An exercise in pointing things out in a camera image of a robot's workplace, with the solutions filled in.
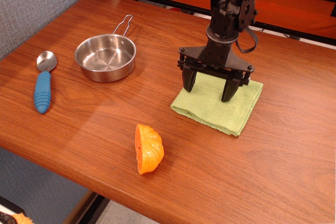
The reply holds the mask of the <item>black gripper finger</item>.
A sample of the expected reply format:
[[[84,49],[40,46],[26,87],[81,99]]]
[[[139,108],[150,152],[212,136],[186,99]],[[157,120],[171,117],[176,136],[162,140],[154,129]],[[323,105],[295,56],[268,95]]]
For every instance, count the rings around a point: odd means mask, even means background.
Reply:
[[[222,95],[223,102],[228,102],[232,99],[232,97],[235,95],[236,91],[239,88],[239,84],[240,81],[237,79],[226,80]]]
[[[196,80],[197,71],[184,64],[182,68],[183,86],[187,92],[191,92]]]

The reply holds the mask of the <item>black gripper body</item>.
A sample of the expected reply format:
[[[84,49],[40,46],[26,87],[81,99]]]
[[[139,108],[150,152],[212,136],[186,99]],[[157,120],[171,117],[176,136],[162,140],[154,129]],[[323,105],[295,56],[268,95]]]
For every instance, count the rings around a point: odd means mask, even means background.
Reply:
[[[207,44],[200,47],[179,48],[180,57],[177,65],[182,70],[184,64],[194,70],[226,80],[237,79],[240,86],[248,85],[250,74],[255,68],[239,58],[232,50],[232,44],[239,32],[233,31],[229,37],[221,37],[212,28],[206,28]]]

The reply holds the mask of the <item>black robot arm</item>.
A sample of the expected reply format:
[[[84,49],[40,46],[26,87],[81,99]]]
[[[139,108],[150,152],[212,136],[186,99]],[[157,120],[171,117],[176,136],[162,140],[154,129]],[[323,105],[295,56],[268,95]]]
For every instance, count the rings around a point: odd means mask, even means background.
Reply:
[[[255,23],[255,0],[211,0],[211,22],[206,28],[207,44],[181,47],[177,65],[182,70],[184,89],[190,92],[197,73],[225,79],[222,101],[228,102],[239,87],[247,85],[255,68],[232,50],[243,31],[258,42],[249,28]]]

